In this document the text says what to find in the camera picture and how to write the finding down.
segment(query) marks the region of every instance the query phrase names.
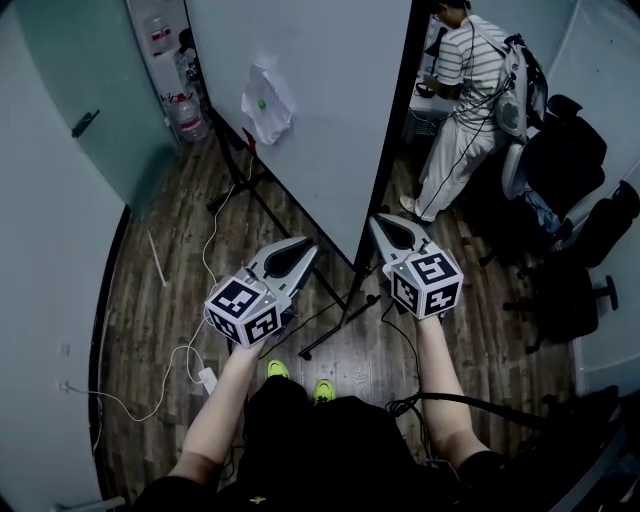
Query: cable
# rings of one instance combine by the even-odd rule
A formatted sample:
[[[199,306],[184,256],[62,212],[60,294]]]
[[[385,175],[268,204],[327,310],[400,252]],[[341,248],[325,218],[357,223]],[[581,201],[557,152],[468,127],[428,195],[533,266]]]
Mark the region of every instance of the cable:
[[[249,163],[249,178],[247,179],[247,181],[249,181],[251,179],[251,177],[253,176],[253,160],[254,159],[255,159],[255,157],[252,156],[251,157],[251,162]],[[227,194],[227,198],[224,200],[224,203],[222,203],[222,206],[220,208],[218,208],[218,211],[213,216],[213,234],[211,235],[209,240],[207,240],[207,243],[204,244],[204,249],[202,249],[202,263],[204,264],[204,267],[207,269],[207,271],[209,272],[211,277],[213,277],[214,285],[213,285],[213,288],[211,289],[212,292],[213,292],[213,289],[218,285],[218,280],[216,279],[216,276],[213,273],[213,271],[209,268],[209,265],[207,265],[207,261],[205,259],[205,253],[207,252],[207,247],[209,247],[209,244],[212,242],[212,240],[215,238],[215,236],[216,236],[216,234],[218,232],[218,214],[226,206],[226,204],[229,201],[229,198],[231,198],[231,194],[233,193],[235,188],[236,188],[236,186],[234,184],[231,187],[231,190],[229,190],[229,193]]]
[[[196,331],[196,333],[191,337],[191,341],[189,341],[189,344],[187,345],[187,375],[189,375],[189,378],[191,379],[191,382],[193,382],[194,384],[203,384],[204,381],[199,380],[196,381],[192,376],[191,376],[191,371],[189,370],[189,350],[193,350],[196,355],[198,356],[198,359],[200,360],[200,366],[202,366],[202,369],[205,369],[204,366],[204,362],[202,361],[202,357],[200,356],[200,353],[195,349],[192,348],[191,345],[193,345],[193,342],[196,339],[196,336],[198,336],[198,333],[200,332],[200,329],[202,329],[202,324],[204,324],[206,321],[206,318],[202,319],[202,322],[200,322],[200,325],[198,326],[198,330]]]
[[[394,305],[395,305],[395,301],[391,301],[391,304],[389,304],[389,307],[387,308],[387,310],[382,314],[382,317],[380,317],[380,321],[383,324],[387,324],[389,327],[392,327],[393,329],[398,331],[402,335],[402,337],[405,340],[407,340],[407,343],[411,347],[411,351],[413,352],[413,355],[416,360],[416,373],[418,374],[418,384],[420,386],[420,389],[422,389],[422,378],[420,376],[420,360],[418,359],[418,352],[413,346],[413,343],[411,343],[411,340],[409,339],[409,337],[404,332],[402,332],[402,330],[397,325],[391,323],[389,320],[384,319],[384,317],[387,316],[387,314],[389,313],[389,311],[391,311],[391,308],[393,308]]]
[[[364,283],[364,281],[366,279],[369,279],[369,277],[371,277],[371,275],[378,270],[378,268],[380,267],[380,265],[382,265],[382,263],[378,263],[375,267],[373,267],[368,273],[367,275],[364,277],[364,279],[362,280],[362,282]],[[349,294],[345,293],[342,297],[340,297],[340,300],[344,300],[345,297],[348,297]],[[267,350],[266,353],[264,353],[263,355],[260,356],[259,360],[264,359],[265,357],[267,357],[271,352],[273,352],[276,348],[278,348],[280,345],[282,345],[285,341],[287,341],[291,336],[293,336],[296,332],[298,332],[300,329],[302,329],[305,325],[307,325],[309,322],[311,322],[311,320],[313,320],[314,318],[319,317],[321,314],[323,314],[326,311],[329,311],[333,306],[335,306],[336,304],[338,304],[337,302],[333,302],[332,304],[329,304],[326,308],[324,308],[322,311],[316,313],[315,315],[307,318],[301,325],[299,325],[298,327],[296,327],[293,331],[291,331],[289,334],[287,334],[282,340],[280,340],[278,343],[276,343],[273,347],[271,347],[269,350]]]
[[[542,416],[518,411],[511,407],[507,407],[506,405],[492,404],[477,398],[470,398],[464,395],[451,395],[448,393],[416,393],[409,398],[389,402],[385,406],[385,410],[394,418],[399,418],[409,410],[415,411],[415,405],[418,400],[446,400],[449,402],[458,402],[490,412],[510,421],[511,423],[515,423],[516,425],[527,427],[532,430],[542,430],[548,421],[547,418]]]
[[[420,375],[420,360],[418,358],[417,350],[413,346],[413,343],[411,343],[411,340],[409,339],[409,337],[404,332],[402,332],[402,330],[397,325],[391,323],[388,320],[385,320],[385,317],[387,316],[389,311],[391,311],[391,308],[393,308],[394,305],[395,305],[395,301],[391,301],[391,304],[389,304],[389,307],[387,308],[387,310],[382,314],[382,317],[380,317],[380,321],[383,324],[387,324],[388,326],[390,326],[393,329],[395,329],[396,331],[398,331],[402,335],[402,337],[405,340],[407,340],[407,343],[409,344],[409,347],[411,347],[411,351],[413,352],[413,355],[414,355],[415,360],[416,360],[416,373],[418,375],[418,389],[422,390],[422,377]],[[413,403],[410,406],[407,406],[406,409],[402,409],[402,412],[400,414],[397,414],[397,412],[396,412],[396,409],[399,408],[400,406],[389,407],[390,404],[393,405],[394,403],[395,402],[389,402],[389,404],[387,404],[387,406],[385,407],[385,410],[394,419],[402,416],[402,414],[407,412],[409,409],[413,410],[413,412],[415,413],[416,417],[418,418],[418,422],[420,423],[420,441],[422,442],[422,446],[424,447],[425,453],[427,454],[427,458],[432,459],[433,457],[432,457],[432,454],[431,454],[431,443],[429,443],[429,439],[427,438],[426,424],[424,422],[424,418],[422,417],[422,414],[420,413],[420,411],[418,411],[417,407],[415,407],[415,403]]]
[[[231,447],[231,451],[230,451],[230,453],[229,453],[229,455],[230,455],[230,460],[229,460],[229,462],[228,462],[227,464],[225,464],[225,465],[222,467],[222,471],[220,472],[220,481],[221,481],[221,482],[228,482],[229,480],[231,480],[231,478],[232,478],[232,477],[233,477],[233,475],[235,474],[235,472],[236,472],[235,451],[236,451],[237,449],[240,449],[240,448],[244,448],[244,446],[243,446],[243,445],[240,445],[240,446],[232,446],[232,447]],[[229,474],[229,476],[222,476],[222,474],[226,471],[226,469],[227,469],[229,466],[231,466],[231,473]]]
[[[98,417],[100,418],[100,428],[98,430],[98,437],[96,437],[96,442],[93,444],[93,447],[91,448],[91,453],[95,454],[96,453],[96,449],[98,448],[98,443],[100,442],[100,436],[102,435],[102,400],[100,400],[100,398],[96,398],[96,400],[98,400]]]
[[[342,297],[340,297],[341,300],[344,300],[345,297],[347,297],[349,294],[345,293]],[[293,336],[296,332],[298,332],[300,329],[302,329],[305,325],[307,325],[309,322],[311,322],[311,320],[313,320],[314,318],[319,317],[321,314],[323,314],[325,311],[329,311],[333,306],[337,305],[337,302],[334,302],[330,305],[328,305],[326,308],[324,308],[322,311],[316,313],[315,315],[307,318],[300,326],[296,327],[293,331],[291,331],[289,334],[287,334],[284,338],[282,338],[278,343],[276,343],[273,347],[271,347],[269,350],[267,350],[267,352],[263,355],[260,356],[259,360],[264,359],[265,357],[267,357],[271,352],[273,352],[276,348],[278,348],[280,345],[282,345],[285,341],[287,341],[291,336]]]
[[[118,402],[123,409],[125,410],[125,412],[127,413],[127,415],[129,416],[129,418],[131,418],[133,421],[135,421],[136,423],[142,423],[143,421],[148,420],[149,418],[151,418],[153,415],[155,415],[158,410],[160,409],[160,405],[162,404],[162,401],[164,400],[164,389],[165,389],[165,385],[167,383],[167,379],[169,378],[169,373],[171,372],[171,368],[173,366],[173,357],[175,356],[176,352],[178,350],[181,349],[187,349],[187,350],[193,350],[194,352],[197,353],[197,350],[194,348],[191,348],[190,345],[193,342],[193,340],[196,338],[196,336],[198,335],[198,333],[200,332],[200,329],[202,327],[202,324],[204,324],[204,320],[202,320],[202,322],[200,322],[200,325],[198,326],[198,330],[196,331],[196,333],[193,335],[193,338],[191,339],[191,342],[189,342],[189,345],[180,345],[179,347],[176,347],[173,349],[173,352],[171,352],[171,359],[169,360],[169,367],[167,368],[166,373],[164,374],[164,378],[162,379],[162,392],[160,393],[160,400],[158,401],[158,404],[156,405],[156,407],[153,409],[153,411],[148,414],[147,416],[145,416],[144,418],[135,418],[130,412],[129,409],[127,408],[126,405],[124,405],[124,403],[122,402],[122,400],[120,400],[118,397],[110,395],[108,393],[103,393],[101,391],[84,391],[82,389],[78,389],[78,388],[74,388],[73,386],[67,386],[67,388],[70,391],[74,391],[76,393],[80,393],[83,395],[99,395],[99,396],[106,396],[108,398],[111,398],[112,400],[115,400],[116,402]]]
[[[509,81],[507,81],[505,83],[505,87],[503,87],[503,91],[501,91],[500,95],[506,93],[509,89],[507,89],[507,86],[510,84]],[[429,209],[429,207],[433,204],[433,202],[436,200],[436,198],[438,197],[438,195],[440,194],[440,191],[442,190],[442,187],[444,186],[444,184],[449,180],[449,178],[451,178],[451,175],[453,174],[454,169],[458,166],[458,164],[460,162],[462,162],[463,158],[465,157],[465,155],[467,154],[467,151],[469,151],[469,148],[471,147],[471,145],[475,142],[475,140],[478,138],[478,136],[480,135],[480,133],[482,132],[482,128],[484,127],[485,123],[489,120],[489,118],[491,117],[491,115],[493,114],[494,109],[496,108],[497,102],[495,102],[493,104],[493,106],[491,107],[491,111],[489,112],[489,114],[487,115],[487,117],[484,118],[484,120],[482,121],[482,124],[480,125],[480,128],[478,128],[478,131],[476,132],[476,134],[473,136],[473,139],[471,139],[471,142],[469,142],[469,144],[467,145],[467,147],[465,148],[465,150],[462,152],[462,155],[460,156],[460,158],[458,159],[458,161],[453,165],[453,167],[451,168],[451,171],[449,171],[449,175],[445,178],[445,180],[440,184],[440,187],[438,188],[438,191],[436,192],[436,194],[433,196],[433,199],[431,199],[431,202],[427,205],[427,207],[422,210],[422,213],[419,216],[419,219],[422,220],[422,217],[424,216],[424,214],[426,213],[426,211]]]

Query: white cable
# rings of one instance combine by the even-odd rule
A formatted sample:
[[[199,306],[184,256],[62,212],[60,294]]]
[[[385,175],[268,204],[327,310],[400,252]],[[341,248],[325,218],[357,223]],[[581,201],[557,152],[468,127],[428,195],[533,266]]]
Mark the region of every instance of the white cable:
[[[251,157],[251,163],[249,164],[249,179],[247,181],[249,181],[251,179],[251,176],[253,175],[253,159],[254,159],[254,157]],[[214,286],[214,288],[218,285],[218,280],[216,279],[216,276],[213,273],[213,271],[209,268],[209,265],[207,265],[207,260],[205,259],[205,253],[207,252],[207,247],[209,247],[209,244],[212,242],[212,240],[215,238],[215,236],[216,236],[216,234],[218,232],[218,214],[226,206],[227,202],[229,201],[229,198],[231,197],[231,193],[233,192],[233,190],[235,188],[236,188],[235,185],[233,185],[231,187],[231,190],[229,190],[229,193],[227,194],[227,198],[224,200],[224,203],[222,203],[222,206],[220,208],[218,208],[218,211],[213,216],[213,234],[211,235],[209,240],[207,240],[207,243],[204,244],[204,249],[202,249],[202,263],[204,264],[204,267],[207,269],[207,271],[209,272],[211,277],[213,277],[213,282],[214,282],[213,286]]]
[[[200,329],[202,329],[202,324],[204,324],[204,322],[205,322],[205,318],[202,319],[202,322],[200,322],[200,325],[198,326],[198,330],[191,337],[191,341],[187,345],[187,348],[189,350],[193,350],[196,353],[196,355],[198,356],[198,359],[200,360],[200,366],[202,366],[203,370],[204,370],[204,363],[202,362],[202,357],[200,357],[199,352],[195,348],[192,348],[191,345],[193,345],[193,342],[195,341],[196,336],[198,336],[198,333],[200,332]],[[189,370],[189,350],[187,350],[187,375],[189,375],[189,378],[191,379],[191,382],[193,382],[194,384],[202,384],[203,381],[202,380],[195,380],[193,378],[193,376],[191,375],[191,371]]]
[[[102,435],[102,400],[100,400],[99,398],[97,398],[98,400],[98,410],[100,411],[99,413],[99,419],[98,422],[100,423],[100,429],[98,430],[98,437],[96,438],[96,442],[93,445],[93,448],[91,449],[91,453],[95,454],[96,453],[96,449],[98,448],[98,443],[100,442],[100,436]]]
[[[251,179],[252,175],[253,175],[253,160],[254,157],[251,158],[251,162],[249,164],[249,178],[248,180]],[[214,216],[214,229],[213,229],[213,234],[211,235],[211,237],[209,238],[209,240],[207,241],[207,243],[204,246],[204,249],[202,250],[202,263],[204,263],[205,268],[207,269],[207,271],[209,272],[209,274],[211,275],[211,277],[213,277],[213,282],[214,285],[211,288],[211,291],[209,292],[208,297],[211,296],[211,294],[213,293],[213,290],[215,290],[215,288],[218,286],[218,280],[216,279],[215,274],[211,271],[211,269],[209,268],[209,265],[207,265],[207,262],[205,260],[205,253],[207,250],[207,247],[209,246],[209,244],[211,243],[211,241],[214,239],[214,237],[216,236],[216,233],[218,231],[218,214],[222,211],[222,209],[225,207],[225,205],[227,204],[227,202],[229,201],[229,198],[231,197],[231,193],[233,192],[235,188],[235,185],[233,185],[231,187],[231,190],[229,190],[229,193],[227,194],[227,198],[224,200],[224,203],[222,204],[222,206],[218,209],[218,211],[216,212],[215,216]],[[149,240],[151,241],[152,244],[152,248],[155,249],[155,247],[153,247],[153,240],[151,239],[151,234],[148,232],[149,234]],[[193,342],[195,341],[196,337],[198,336],[198,333],[200,332],[200,329],[202,329],[202,325],[206,322],[207,324],[214,326],[213,322],[211,321],[211,315],[208,314],[208,310],[205,307],[203,310],[203,318],[202,321],[200,322],[200,325],[198,325],[198,329],[196,330],[195,334],[192,336],[191,340],[189,341],[188,345],[180,345],[179,347],[176,347],[173,349],[173,352],[171,352],[171,358],[169,360],[169,367],[167,368],[167,372],[164,374],[164,378],[162,379],[162,391],[160,393],[160,400],[158,401],[158,404],[156,405],[156,407],[153,409],[153,411],[148,414],[147,416],[145,416],[144,418],[135,418],[130,412],[129,409],[127,408],[127,406],[122,402],[122,400],[120,400],[118,397],[110,395],[108,393],[103,393],[101,391],[84,391],[82,389],[77,389],[74,388],[73,386],[67,386],[67,388],[70,391],[74,391],[76,393],[80,393],[80,394],[84,394],[84,395],[98,395],[98,396],[106,396],[107,398],[111,398],[112,400],[115,400],[116,402],[118,402],[122,408],[125,410],[125,412],[127,413],[127,415],[129,416],[129,418],[131,418],[133,421],[137,422],[137,423],[142,423],[143,421],[148,420],[149,418],[151,418],[153,415],[155,415],[158,410],[160,409],[160,405],[162,405],[162,401],[164,400],[164,390],[165,390],[165,385],[167,383],[167,378],[169,378],[169,373],[171,372],[171,368],[173,367],[173,357],[175,356],[176,352],[178,350],[181,349],[187,349],[187,374],[189,375],[189,378],[191,379],[191,381],[194,384],[202,384],[203,382],[197,381],[193,378],[193,376],[191,375],[191,370],[189,369],[189,351],[193,350],[196,353],[196,356],[198,357],[198,360],[200,361],[200,366],[202,366],[202,369],[205,369],[204,366],[204,362],[202,360],[202,357],[200,356],[200,353],[193,348],[191,345],[193,345]],[[100,411],[102,411],[102,402],[100,401],[100,399],[98,398],[98,403],[100,406]],[[93,452],[95,453],[96,448],[98,447],[98,443],[100,442],[100,435],[102,434],[102,421],[100,421],[100,430],[98,431],[98,438],[96,439],[95,444],[93,445]]]
[[[171,353],[171,359],[169,361],[169,368],[167,368],[167,373],[164,374],[164,379],[162,379],[162,392],[160,394],[160,401],[158,402],[158,405],[156,405],[155,409],[153,409],[153,411],[150,414],[148,414],[147,416],[145,416],[144,418],[135,418],[129,412],[129,409],[127,409],[127,406],[124,405],[122,400],[120,400],[116,396],[110,395],[108,393],[102,393],[101,391],[83,391],[82,389],[77,389],[77,388],[74,388],[73,386],[68,386],[68,389],[70,391],[74,391],[76,393],[80,393],[80,394],[83,394],[83,395],[99,395],[99,396],[106,396],[108,398],[111,398],[112,400],[115,400],[116,402],[118,402],[122,406],[122,408],[125,410],[125,412],[129,416],[129,418],[131,418],[136,423],[142,423],[143,421],[146,421],[149,418],[151,418],[155,413],[158,412],[158,409],[160,409],[160,405],[162,404],[162,401],[164,400],[164,388],[165,388],[165,385],[167,383],[167,378],[169,377],[169,372],[171,372],[171,367],[173,366],[173,356],[175,355],[175,353],[178,350],[181,350],[183,348],[187,348],[188,349],[189,347],[187,345],[181,345],[181,346],[176,347],[176,348],[173,349],[173,352]]]
[[[147,235],[149,235],[149,243],[151,244],[151,252],[153,252],[153,260],[156,262],[156,268],[158,269],[158,274],[160,275],[162,286],[166,288],[167,281],[164,278],[164,274],[162,273],[162,267],[160,266],[160,260],[158,259],[158,253],[156,251],[156,244],[153,243],[153,237],[151,236],[151,231],[149,231],[149,229],[147,229]]]

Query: neon yellow sneaker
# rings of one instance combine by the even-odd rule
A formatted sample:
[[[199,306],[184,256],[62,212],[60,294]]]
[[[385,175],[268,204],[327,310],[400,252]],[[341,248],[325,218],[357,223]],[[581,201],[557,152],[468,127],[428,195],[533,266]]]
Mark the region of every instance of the neon yellow sneaker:
[[[288,379],[289,370],[287,370],[283,362],[274,359],[267,364],[267,378],[275,377],[276,375]]]
[[[328,380],[319,380],[313,390],[313,405],[323,404],[336,399],[336,390]]]

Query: white cube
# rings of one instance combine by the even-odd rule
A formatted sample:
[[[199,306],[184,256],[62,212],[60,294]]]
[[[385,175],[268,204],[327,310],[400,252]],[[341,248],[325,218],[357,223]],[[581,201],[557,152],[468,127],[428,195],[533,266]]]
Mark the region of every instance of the white cube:
[[[464,276],[452,256],[433,242],[391,266],[391,294],[418,319],[458,304]]]
[[[278,301],[262,283],[248,284],[230,277],[205,306],[215,328],[245,348],[282,327]]]

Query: chair backrest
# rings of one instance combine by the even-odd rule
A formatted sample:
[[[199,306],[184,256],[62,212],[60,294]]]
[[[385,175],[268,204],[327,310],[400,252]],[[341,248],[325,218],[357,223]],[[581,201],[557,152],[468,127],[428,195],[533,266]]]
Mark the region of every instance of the chair backrest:
[[[604,183],[606,143],[584,119],[542,130],[525,146],[521,166],[529,186],[562,221]]]
[[[625,181],[611,199],[602,199],[591,211],[571,247],[557,253],[586,268],[600,265],[640,215],[640,197]]]
[[[560,221],[584,197],[604,183],[607,144],[584,119],[582,107],[556,95],[549,100],[544,128],[526,145],[513,142],[502,172],[506,198],[535,190]]]

